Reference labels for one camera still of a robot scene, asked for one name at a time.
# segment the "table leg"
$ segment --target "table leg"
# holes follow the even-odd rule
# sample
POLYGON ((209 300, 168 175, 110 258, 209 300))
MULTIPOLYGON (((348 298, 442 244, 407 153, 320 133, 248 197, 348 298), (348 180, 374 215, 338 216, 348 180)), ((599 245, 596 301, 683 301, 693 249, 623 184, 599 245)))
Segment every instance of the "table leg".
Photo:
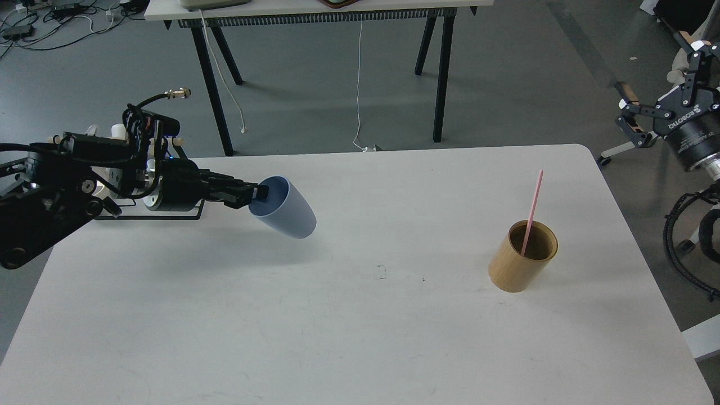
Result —
POLYGON ((445 93, 448 88, 448 70, 450 68, 450 48, 452 47, 452 30, 455 17, 444 17, 443 39, 440 45, 440 71, 438 73, 438 96, 435 101, 435 125, 433 126, 433 142, 440 142, 443 135, 443 118, 445 115, 445 93))
POLYGON ((195 42, 197 58, 200 61, 202 77, 205 79, 207 95, 210 97, 212 114, 215 116, 215 124, 217 125, 217 131, 218 133, 220 133, 222 149, 225 151, 226 156, 232 156, 233 154, 235 154, 233 150, 233 142, 231 141, 230 134, 228 132, 228 123, 225 122, 225 113, 222 111, 220 95, 217 93, 217 84, 215 83, 215 75, 212 72, 212 65, 210 64, 210 55, 208 55, 207 53, 205 37, 202 34, 201 27, 194 27, 190 30, 192 31, 192 39, 195 42))
POLYGON ((425 31, 423 32, 423 42, 420 43, 420 52, 418 53, 418 62, 415 64, 415 75, 420 76, 423 74, 423 66, 425 65, 425 57, 428 55, 428 48, 430 48, 430 39, 433 37, 433 31, 435 30, 435 21, 438 17, 428 17, 425 22, 425 31))
POLYGON ((228 47, 228 42, 225 40, 225 36, 222 34, 222 28, 211 27, 210 29, 212 30, 212 34, 215 36, 217 46, 220 47, 220 52, 222 53, 222 57, 225 59, 225 63, 228 65, 228 69, 230 69, 230 74, 233 75, 235 84, 242 86, 243 77, 240 76, 238 65, 235 65, 235 59, 233 58, 233 54, 230 53, 230 47, 228 47))

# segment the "pink stick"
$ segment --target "pink stick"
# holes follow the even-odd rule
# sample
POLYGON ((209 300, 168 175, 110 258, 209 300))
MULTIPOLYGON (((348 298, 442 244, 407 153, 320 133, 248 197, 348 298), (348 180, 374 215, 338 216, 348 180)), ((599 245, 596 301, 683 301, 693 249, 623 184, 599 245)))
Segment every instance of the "pink stick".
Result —
POLYGON ((533 216, 535 215, 535 206, 538 203, 538 194, 540 193, 540 183, 542 183, 542 170, 538 175, 538 184, 535 186, 535 195, 533 196, 533 205, 530 207, 530 216, 528 216, 528 226, 525 230, 525 239, 523 239, 523 248, 520 250, 520 255, 525 257, 525 249, 528 247, 528 239, 530 238, 530 228, 533 225, 533 216))

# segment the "bamboo cup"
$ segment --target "bamboo cup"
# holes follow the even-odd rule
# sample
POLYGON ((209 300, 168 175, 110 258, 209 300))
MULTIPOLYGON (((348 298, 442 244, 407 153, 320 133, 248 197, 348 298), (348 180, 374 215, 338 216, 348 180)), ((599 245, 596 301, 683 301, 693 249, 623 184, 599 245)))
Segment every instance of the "bamboo cup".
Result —
POLYGON ((533 221, 525 256, 520 255, 527 220, 516 222, 500 244, 487 267, 487 273, 498 288, 509 293, 525 290, 530 282, 557 253, 557 238, 550 228, 533 221))

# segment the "metal screw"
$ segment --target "metal screw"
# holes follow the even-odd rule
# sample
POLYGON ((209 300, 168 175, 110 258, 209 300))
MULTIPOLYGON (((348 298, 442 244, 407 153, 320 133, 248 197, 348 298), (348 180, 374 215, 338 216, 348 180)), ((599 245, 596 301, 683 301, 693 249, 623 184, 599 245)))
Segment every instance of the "metal screw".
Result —
POLYGON ((83 182, 80 183, 80 191, 85 194, 92 194, 92 192, 95 191, 95 181, 92 179, 83 180, 83 182))

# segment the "wheel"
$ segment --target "wheel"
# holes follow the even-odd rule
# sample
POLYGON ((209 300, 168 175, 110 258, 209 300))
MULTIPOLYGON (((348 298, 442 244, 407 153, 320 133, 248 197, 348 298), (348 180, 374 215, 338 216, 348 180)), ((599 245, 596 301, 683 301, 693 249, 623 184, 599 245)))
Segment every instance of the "wheel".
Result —
POLYGON ((680 254, 680 256, 685 256, 685 255, 687 255, 688 253, 692 252, 694 248, 695 248, 695 244, 694 244, 693 242, 691 242, 691 241, 689 241, 689 240, 686 239, 686 240, 684 240, 684 241, 681 241, 681 242, 675 247, 675 250, 678 251, 678 254, 680 254))
POLYGON ((606 158, 606 157, 604 157, 603 155, 600 155, 600 156, 598 156, 598 160, 596 160, 596 161, 597 161, 598 164, 601 165, 601 166, 607 166, 608 163, 610 163, 611 161, 613 161, 613 159, 612 159, 612 158, 606 158))

